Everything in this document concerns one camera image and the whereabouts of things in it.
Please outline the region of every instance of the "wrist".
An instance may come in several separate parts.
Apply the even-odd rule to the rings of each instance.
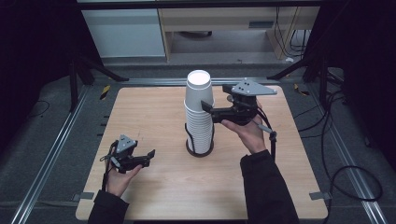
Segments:
[[[118,192],[118,191],[119,191],[119,190],[107,189],[106,192],[120,198],[121,195],[122,195],[122,193],[121,193],[121,192]]]
[[[250,153],[251,153],[251,155],[253,155],[253,154],[265,151],[265,150],[268,150],[268,149],[266,147],[255,148],[255,149],[250,150]]]

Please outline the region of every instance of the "jacket sleeve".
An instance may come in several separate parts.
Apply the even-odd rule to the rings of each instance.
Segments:
[[[268,150],[246,155],[240,165],[249,224],[299,223],[288,187]]]
[[[123,223],[129,204],[121,198],[99,190],[88,219],[89,224]]]

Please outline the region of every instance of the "white cabinet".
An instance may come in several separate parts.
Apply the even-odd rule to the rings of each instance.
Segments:
[[[112,1],[120,2],[78,0],[80,3]],[[165,58],[157,9],[82,10],[82,14],[104,63],[141,57]]]

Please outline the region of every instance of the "finger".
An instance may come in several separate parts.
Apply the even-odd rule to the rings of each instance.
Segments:
[[[238,133],[239,125],[237,125],[227,119],[222,120],[221,124],[224,125],[226,128],[228,128],[229,130],[231,130],[235,133]]]
[[[260,123],[260,124],[262,124],[262,117],[260,117],[260,115],[256,115],[256,117],[254,117],[254,122],[256,122],[256,123]]]
[[[142,165],[137,165],[133,170],[131,170],[129,173],[127,173],[128,177],[132,178],[139,173],[139,171],[143,168]]]

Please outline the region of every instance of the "gray floor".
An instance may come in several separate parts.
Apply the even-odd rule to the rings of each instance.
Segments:
[[[108,68],[124,77],[173,78],[186,77],[194,69],[205,69],[212,77],[268,77],[280,72],[289,63],[275,59],[264,32],[214,32],[212,36],[202,34],[177,34],[173,55],[166,64],[140,63],[131,66],[109,66]],[[317,83],[306,85],[301,77],[304,69],[299,69],[277,83],[286,94],[293,116],[317,105],[315,100]],[[69,115],[70,94],[68,78],[61,78],[43,88],[40,102],[32,110],[32,117],[26,120],[19,133],[8,146],[7,155],[0,162],[0,223],[9,223],[14,217],[18,204],[26,195],[35,180],[41,165],[50,152],[58,132]],[[302,95],[293,88],[299,84]],[[105,100],[100,100],[103,87],[110,85]],[[95,72],[95,82],[90,87],[79,86],[79,91],[87,90],[84,105],[78,113],[76,122],[64,142],[47,182],[38,196],[39,202],[70,202],[75,193],[83,191],[91,169],[95,151],[105,130],[106,116],[120,88],[128,85],[116,83]],[[330,86],[331,91],[338,88]],[[318,108],[295,119],[299,129],[315,123],[321,118]],[[396,223],[396,174],[389,167],[380,151],[364,145],[364,134],[354,119],[348,105],[336,101],[332,107],[333,127],[335,127],[355,162],[371,172],[380,180],[384,189],[378,204],[388,223]],[[309,137],[320,134],[322,125],[301,133],[304,147],[322,191],[328,191],[330,181],[324,174],[320,159],[320,138]],[[343,165],[337,145],[325,135],[325,158],[332,174]],[[375,185],[370,178],[367,182],[373,192]],[[337,184],[354,192],[349,176],[337,177]],[[332,212],[328,223],[375,223],[371,221],[362,202],[348,198],[335,190]],[[26,223],[83,223],[75,217],[76,207],[57,207],[38,203]],[[302,220],[302,223],[321,223],[322,220]]]

